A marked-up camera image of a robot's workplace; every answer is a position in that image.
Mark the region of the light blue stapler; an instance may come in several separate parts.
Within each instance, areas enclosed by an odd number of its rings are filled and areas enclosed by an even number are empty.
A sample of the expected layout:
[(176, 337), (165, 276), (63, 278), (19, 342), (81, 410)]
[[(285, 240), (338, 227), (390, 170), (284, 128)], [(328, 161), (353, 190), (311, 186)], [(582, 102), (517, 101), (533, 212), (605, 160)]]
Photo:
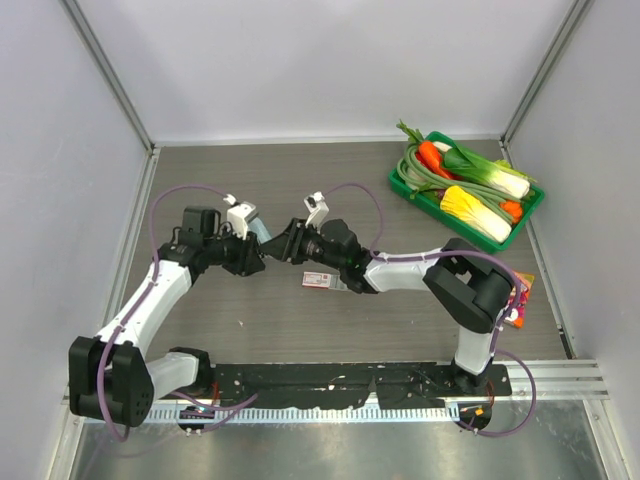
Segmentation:
[(251, 232), (253, 232), (257, 240), (260, 244), (264, 244), (272, 239), (272, 235), (269, 232), (269, 229), (264, 224), (259, 215), (254, 216), (249, 222), (248, 227)]

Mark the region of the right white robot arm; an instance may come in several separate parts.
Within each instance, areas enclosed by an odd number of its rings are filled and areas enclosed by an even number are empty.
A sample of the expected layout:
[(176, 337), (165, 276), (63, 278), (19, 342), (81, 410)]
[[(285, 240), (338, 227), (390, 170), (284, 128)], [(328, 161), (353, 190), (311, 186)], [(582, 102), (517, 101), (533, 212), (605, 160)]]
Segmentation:
[(363, 247), (341, 219), (319, 228), (294, 219), (261, 251), (282, 262), (333, 268), (358, 294), (431, 293), (459, 326), (451, 380), (465, 395), (488, 385), (500, 327), (521, 297), (521, 282), (511, 269), (460, 238), (427, 252), (390, 254)]

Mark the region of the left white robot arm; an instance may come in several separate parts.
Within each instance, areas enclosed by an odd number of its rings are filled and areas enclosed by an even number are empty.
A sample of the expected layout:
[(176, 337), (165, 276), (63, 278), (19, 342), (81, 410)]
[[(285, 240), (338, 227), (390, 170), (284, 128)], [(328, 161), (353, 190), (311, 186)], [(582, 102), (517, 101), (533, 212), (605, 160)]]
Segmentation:
[(225, 214), (188, 207), (146, 278), (116, 317), (93, 337), (77, 337), (68, 353), (73, 414), (137, 427), (152, 403), (182, 390), (193, 399), (212, 389), (207, 352), (176, 347), (146, 361), (149, 346), (175, 304), (211, 266), (242, 277), (264, 270), (259, 240), (266, 234), (257, 208), (242, 202)]

